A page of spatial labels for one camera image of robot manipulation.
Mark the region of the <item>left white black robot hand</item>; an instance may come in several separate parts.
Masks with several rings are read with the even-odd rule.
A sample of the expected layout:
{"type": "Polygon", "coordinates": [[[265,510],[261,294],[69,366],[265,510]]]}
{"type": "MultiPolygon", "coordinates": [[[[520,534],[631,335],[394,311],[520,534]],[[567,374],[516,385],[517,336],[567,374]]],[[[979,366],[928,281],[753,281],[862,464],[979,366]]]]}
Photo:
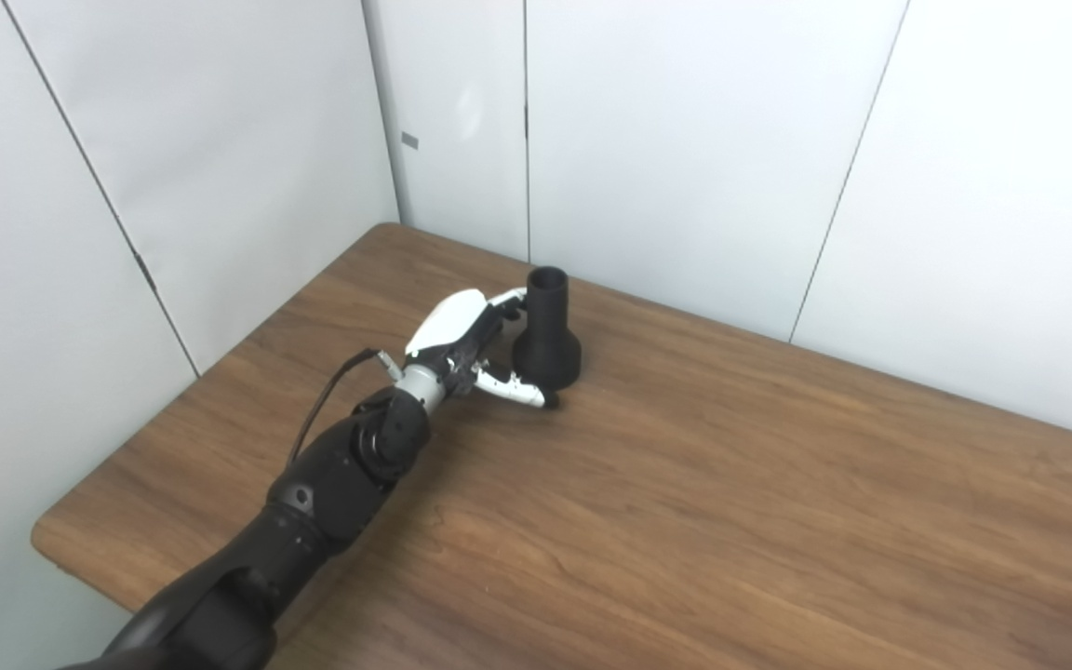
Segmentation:
{"type": "Polygon", "coordinates": [[[560,399],[554,391],[523,379],[513,370],[494,368],[485,357],[489,344],[502,334],[503,322],[518,318],[527,309],[526,300],[526,288],[505,291],[493,298],[468,288],[444,298],[406,344],[396,390],[411,394],[429,416],[443,400],[473,389],[519,406],[557,408],[560,399]]]}

